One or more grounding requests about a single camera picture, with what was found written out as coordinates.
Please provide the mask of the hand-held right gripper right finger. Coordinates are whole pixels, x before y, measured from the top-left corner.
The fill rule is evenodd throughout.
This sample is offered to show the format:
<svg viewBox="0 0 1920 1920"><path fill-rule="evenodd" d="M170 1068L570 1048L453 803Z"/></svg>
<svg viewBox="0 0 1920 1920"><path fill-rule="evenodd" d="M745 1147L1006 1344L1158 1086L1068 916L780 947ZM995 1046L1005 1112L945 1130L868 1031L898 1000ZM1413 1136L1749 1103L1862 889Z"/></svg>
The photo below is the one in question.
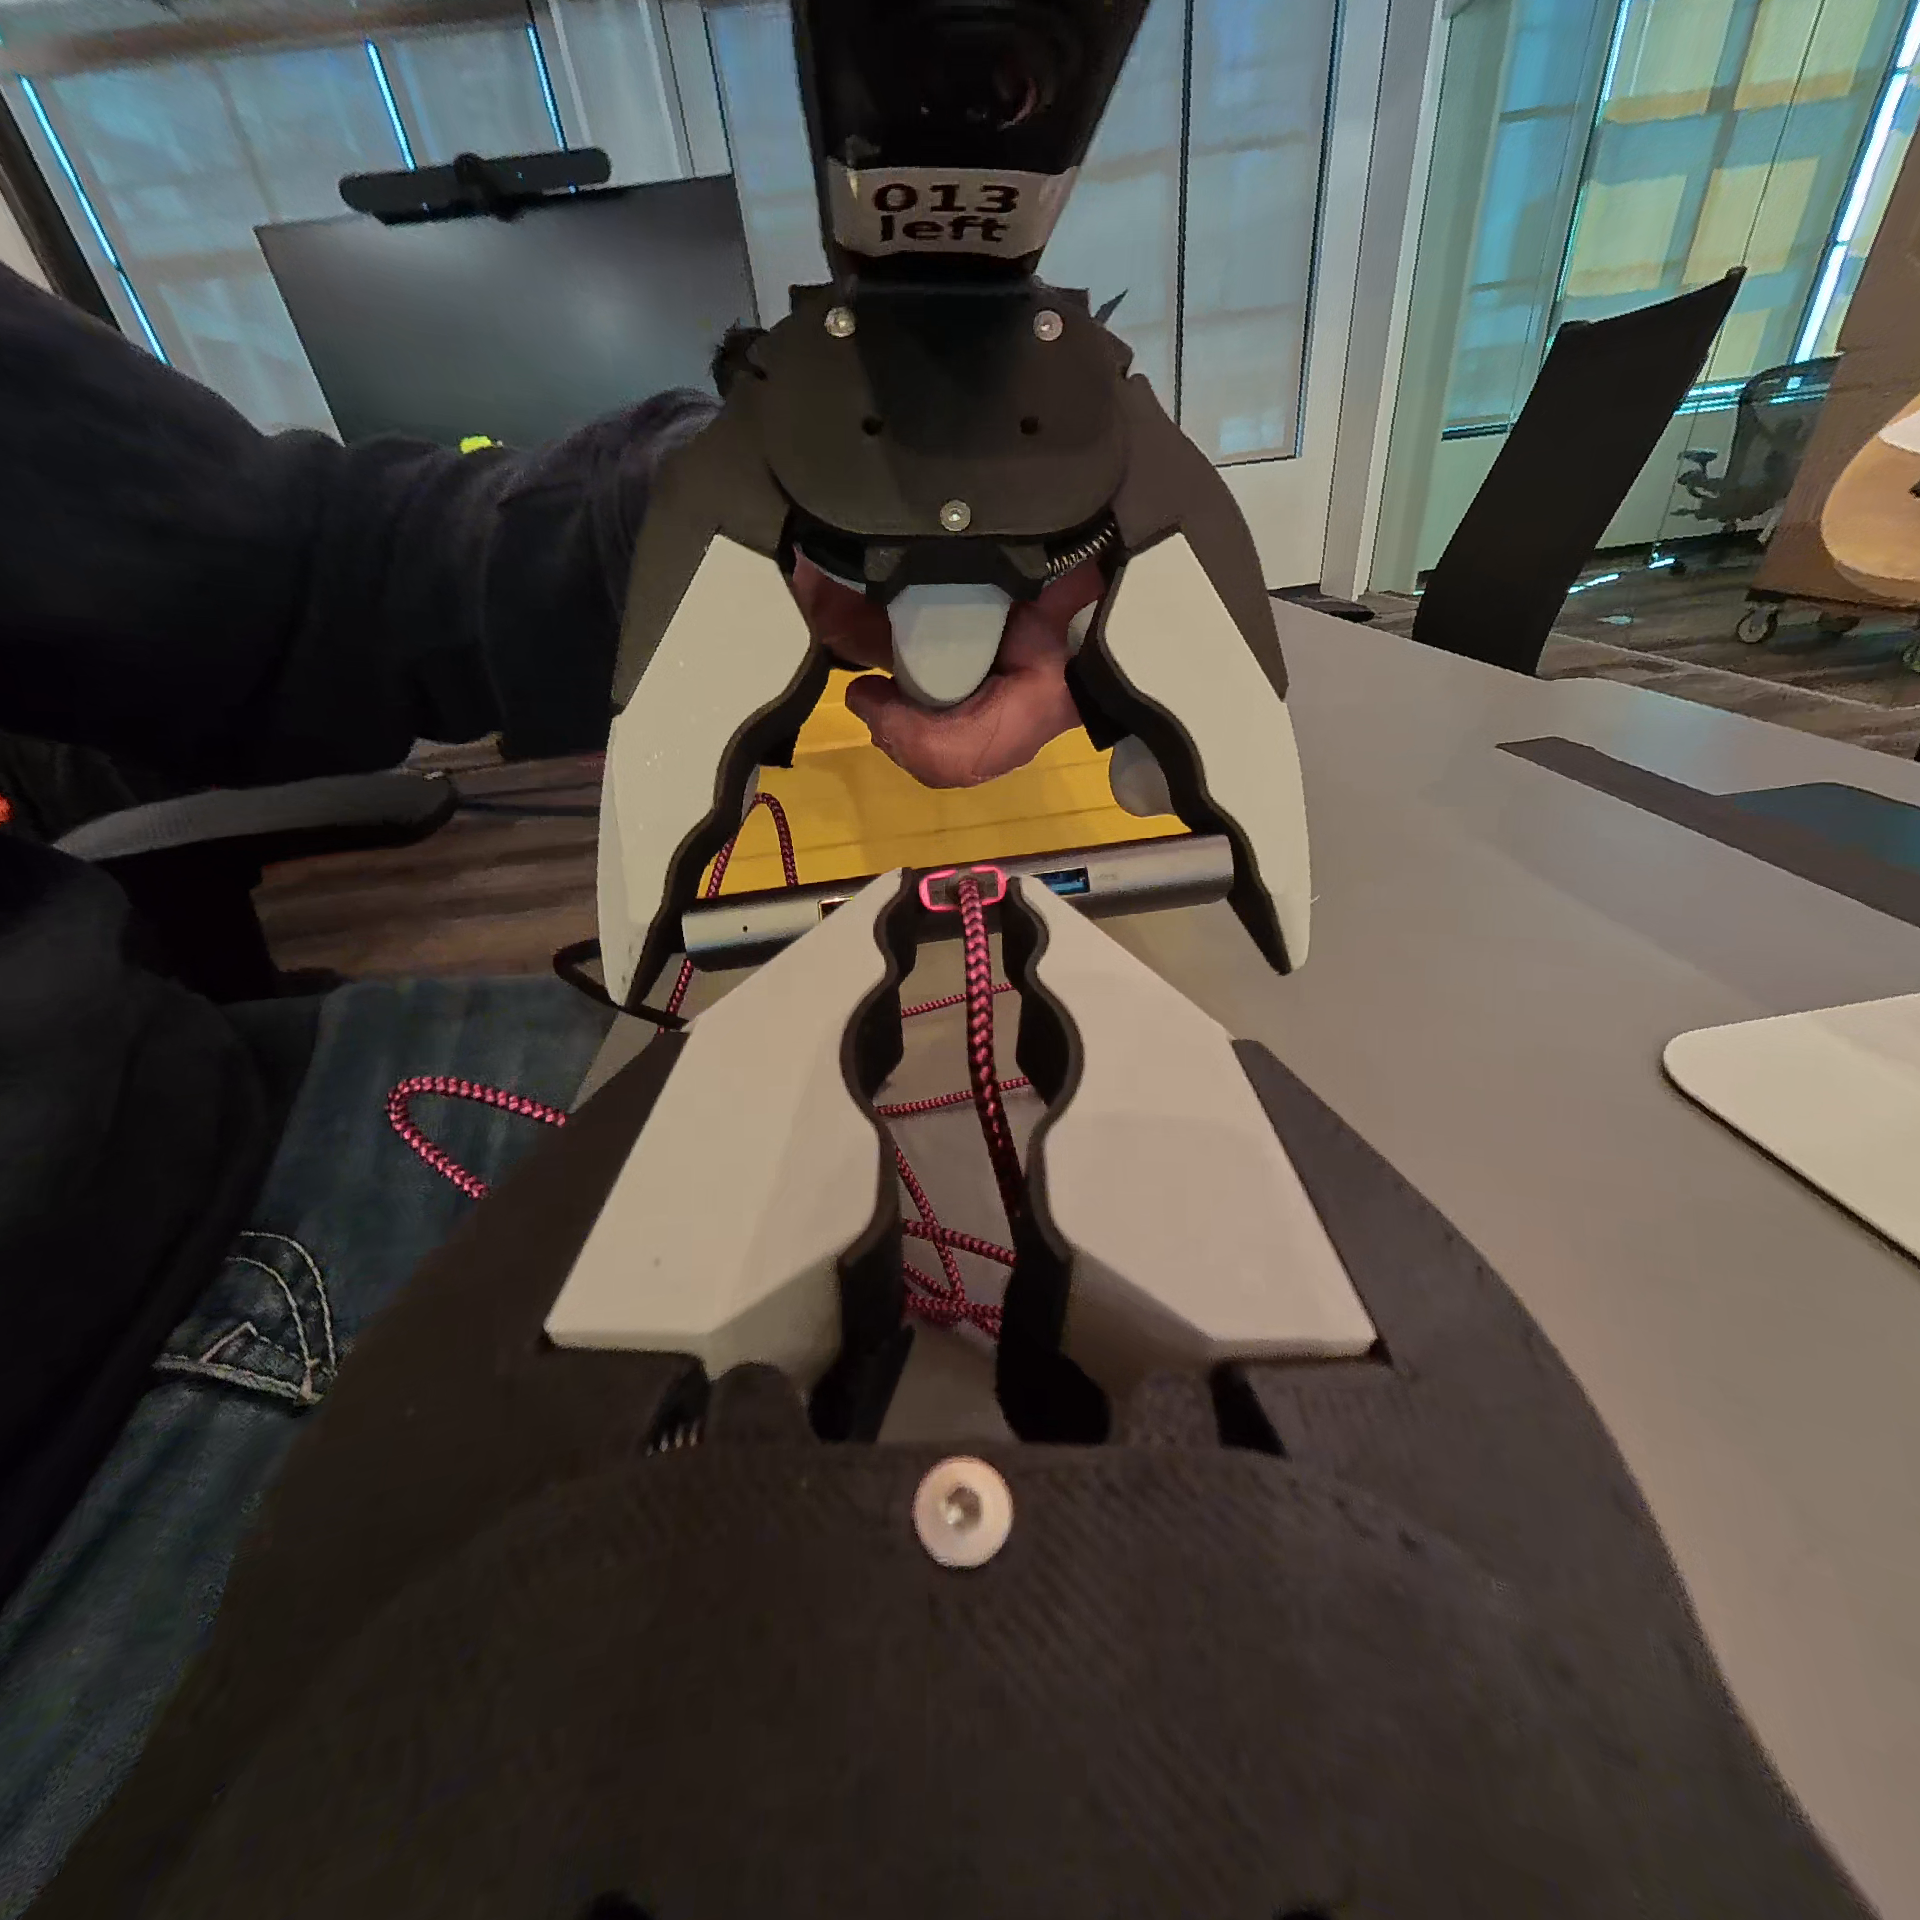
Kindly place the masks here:
<svg viewBox="0 0 1920 1920"><path fill-rule="evenodd" d="M996 1399L1022 1442L1100 1442L1157 1374L1346 1362L1379 1330L1231 1033L1040 881L1009 882L1021 1163Z"/></svg>

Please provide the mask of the person's left forearm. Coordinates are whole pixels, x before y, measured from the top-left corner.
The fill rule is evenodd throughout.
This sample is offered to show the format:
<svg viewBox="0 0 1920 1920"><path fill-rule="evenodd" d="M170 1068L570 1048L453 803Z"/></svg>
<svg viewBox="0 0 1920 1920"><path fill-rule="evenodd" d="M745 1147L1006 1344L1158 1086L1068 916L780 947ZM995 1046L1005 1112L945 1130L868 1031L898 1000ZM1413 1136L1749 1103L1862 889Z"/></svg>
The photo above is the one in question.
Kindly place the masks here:
<svg viewBox="0 0 1920 1920"><path fill-rule="evenodd" d="M596 752L649 495L716 408L530 450L267 434L5 268L5 732L188 789Z"/></svg>

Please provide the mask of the black wall screen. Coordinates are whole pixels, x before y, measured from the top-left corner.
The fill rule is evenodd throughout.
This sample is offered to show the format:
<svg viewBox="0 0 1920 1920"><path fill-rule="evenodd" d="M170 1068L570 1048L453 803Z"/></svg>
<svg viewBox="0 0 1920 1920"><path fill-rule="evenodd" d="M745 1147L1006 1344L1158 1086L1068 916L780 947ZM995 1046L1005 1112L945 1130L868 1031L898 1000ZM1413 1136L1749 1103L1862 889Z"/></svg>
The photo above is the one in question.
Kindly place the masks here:
<svg viewBox="0 0 1920 1920"><path fill-rule="evenodd" d="M386 224L255 231L338 437L533 448L650 398L719 396L726 335L759 325L732 176Z"/></svg>

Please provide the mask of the yellow plastic bin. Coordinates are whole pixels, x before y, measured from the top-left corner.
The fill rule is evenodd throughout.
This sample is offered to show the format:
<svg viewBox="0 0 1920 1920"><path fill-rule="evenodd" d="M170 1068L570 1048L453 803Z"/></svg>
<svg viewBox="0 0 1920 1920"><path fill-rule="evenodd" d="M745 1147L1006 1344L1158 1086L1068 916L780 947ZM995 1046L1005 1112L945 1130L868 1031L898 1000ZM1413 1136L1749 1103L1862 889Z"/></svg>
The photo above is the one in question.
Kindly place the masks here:
<svg viewBox="0 0 1920 1920"><path fill-rule="evenodd" d="M1139 818L1113 798L1110 754L1076 729L1021 771L962 789L926 789L876 751L847 705L851 670L835 670L807 718L791 766L761 772L780 803L805 887L898 867L1104 849L1184 832L1172 816Z"/></svg>

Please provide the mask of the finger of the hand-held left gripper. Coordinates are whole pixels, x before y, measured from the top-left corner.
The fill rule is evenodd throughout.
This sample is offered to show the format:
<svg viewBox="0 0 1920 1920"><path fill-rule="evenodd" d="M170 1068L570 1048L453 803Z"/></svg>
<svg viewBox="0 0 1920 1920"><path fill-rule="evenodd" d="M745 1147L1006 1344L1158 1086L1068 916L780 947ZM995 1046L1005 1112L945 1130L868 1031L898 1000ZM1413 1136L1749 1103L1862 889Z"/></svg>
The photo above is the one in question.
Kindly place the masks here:
<svg viewBox="0 0 1920 1920"><path fill-rule="evenodd" d="M596 832L607 993L641 1006L757 766L818 703L818 649L777 559L714 536L616 715Z"/></svg>
<svg viewBox="0 0 1920 1920"><path fill-rule="evenodd" d="M1302 968L1314 905L1305 774L1250 543L1171 530L1131 553L1075 655L1075 683L1157 761L1172 812L1229 841L1229 905L1268 966Z"/></svg>

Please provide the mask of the grey usb hub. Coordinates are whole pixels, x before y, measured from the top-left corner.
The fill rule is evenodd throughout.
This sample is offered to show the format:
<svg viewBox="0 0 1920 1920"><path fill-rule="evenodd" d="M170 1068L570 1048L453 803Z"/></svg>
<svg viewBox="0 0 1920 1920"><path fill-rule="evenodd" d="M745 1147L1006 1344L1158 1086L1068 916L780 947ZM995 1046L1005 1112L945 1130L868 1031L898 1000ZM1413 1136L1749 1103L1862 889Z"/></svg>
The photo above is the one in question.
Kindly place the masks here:
<svg viewBox="0 0 1920 1920"><path fill-rule="evenodd" d="M1234 854L1221 835L1178 832L1100 847L1056 849L992 862L1073 901L1091 919L1144 914L1225 901ZM873 885L845 876L799 887L729 892L684 911L683 952L696 968L757 966L811 935Z"/></svg>

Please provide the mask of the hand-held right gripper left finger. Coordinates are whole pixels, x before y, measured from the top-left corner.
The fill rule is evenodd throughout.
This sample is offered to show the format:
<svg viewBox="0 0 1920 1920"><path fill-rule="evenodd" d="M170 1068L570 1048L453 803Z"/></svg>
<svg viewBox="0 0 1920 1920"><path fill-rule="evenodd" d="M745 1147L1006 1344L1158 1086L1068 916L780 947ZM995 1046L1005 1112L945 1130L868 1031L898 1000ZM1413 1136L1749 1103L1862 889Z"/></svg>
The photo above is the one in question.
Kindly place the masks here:
<svg viewBox="0 0 1920 1920"><path fill-rule="evenodd" d="M886 873L701 1015L542 1326L569 1389L719 1442L876 1442L908 1376L900 1180L879 1092L900 1066L917 889Z"/></svg>

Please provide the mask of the black video bar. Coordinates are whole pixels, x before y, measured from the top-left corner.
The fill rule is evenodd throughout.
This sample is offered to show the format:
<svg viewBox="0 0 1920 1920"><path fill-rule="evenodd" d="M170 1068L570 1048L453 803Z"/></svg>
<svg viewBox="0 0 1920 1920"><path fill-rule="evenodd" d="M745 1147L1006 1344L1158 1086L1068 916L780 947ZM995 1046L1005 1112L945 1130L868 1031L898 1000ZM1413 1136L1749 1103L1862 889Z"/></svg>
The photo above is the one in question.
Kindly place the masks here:
<svg viewBox="0 0 1920 1920"><path fill-rule="evenodd" d="M612 190L612 161L603 148L463 153L447 163L338 180L344 206L386 228L475 219L513 222L533 209L604 190Z"/></svg>

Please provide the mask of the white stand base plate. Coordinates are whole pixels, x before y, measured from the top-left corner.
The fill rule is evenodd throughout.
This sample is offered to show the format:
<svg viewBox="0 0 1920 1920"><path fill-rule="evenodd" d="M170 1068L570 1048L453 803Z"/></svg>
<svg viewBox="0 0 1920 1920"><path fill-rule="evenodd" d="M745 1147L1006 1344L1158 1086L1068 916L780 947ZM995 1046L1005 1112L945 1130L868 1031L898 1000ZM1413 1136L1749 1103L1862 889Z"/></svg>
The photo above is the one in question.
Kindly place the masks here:
<svg viewBox="0 0 1920 1920"><path fill-rule="evenodd" d="M1908 1257L1919 1254L1919 997L1682 1033L1668 1083Z"/></svg>

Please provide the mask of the black office chair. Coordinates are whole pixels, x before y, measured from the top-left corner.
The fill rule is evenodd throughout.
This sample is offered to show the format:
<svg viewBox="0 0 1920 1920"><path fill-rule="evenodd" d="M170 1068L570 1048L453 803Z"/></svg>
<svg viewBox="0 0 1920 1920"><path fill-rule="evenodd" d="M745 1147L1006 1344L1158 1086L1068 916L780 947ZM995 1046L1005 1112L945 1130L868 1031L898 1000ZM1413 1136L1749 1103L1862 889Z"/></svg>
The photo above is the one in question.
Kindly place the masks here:
<svg viewBox="0 0 1920 1920"><path fill-rule="evenodd" d="M1747 270L1559 329L1409 637L1534 676L1573 584L1699 380Z"/></svg>
<svg viewBox="0 0 1920 1920"><path fill-rule="evenodd" d="M1813 445L1839 366L1836 355L1818 355L1749 376L1735 407L1726 450L1685 450L1674 514L1715 529L1722 540L1771 536Z"/></svg>

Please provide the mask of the person's legs in jeans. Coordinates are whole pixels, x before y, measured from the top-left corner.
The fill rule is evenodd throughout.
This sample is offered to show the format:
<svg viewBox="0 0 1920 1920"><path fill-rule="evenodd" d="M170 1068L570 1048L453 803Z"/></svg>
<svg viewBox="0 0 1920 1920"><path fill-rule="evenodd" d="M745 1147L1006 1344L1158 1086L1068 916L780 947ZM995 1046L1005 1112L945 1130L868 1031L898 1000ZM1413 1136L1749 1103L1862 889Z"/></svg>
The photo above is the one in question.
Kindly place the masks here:
<svg viewBox="0 0 1920 1920"><path fill-rule="evenodd" d="M391 1092L440 1077L565 1109L611 1025L533 974L373 980L318 1004L250 1217L5 1603L5 1917L31 1911L125 1784L355 1341L473 1212L399 1136Z"/></svg>

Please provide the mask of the person's left hand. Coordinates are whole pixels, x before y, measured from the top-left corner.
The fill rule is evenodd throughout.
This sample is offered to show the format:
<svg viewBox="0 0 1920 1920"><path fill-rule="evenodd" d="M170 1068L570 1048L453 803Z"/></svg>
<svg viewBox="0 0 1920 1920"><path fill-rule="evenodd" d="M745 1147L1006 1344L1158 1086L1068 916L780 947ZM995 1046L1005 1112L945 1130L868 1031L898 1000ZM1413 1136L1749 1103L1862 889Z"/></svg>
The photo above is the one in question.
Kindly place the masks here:
<svg viewBox="0 0 1920 1920"><path fill-rule="evenodd" d="M1014 603L992 669L950 708L922 708L894 676L851 680L847 708L873 747L922 786L972 789L1030 763L1055 741L1085 730L1068 680L1073 624L1097 608L1104 580L1085 564L1030 603Z"/></svg>

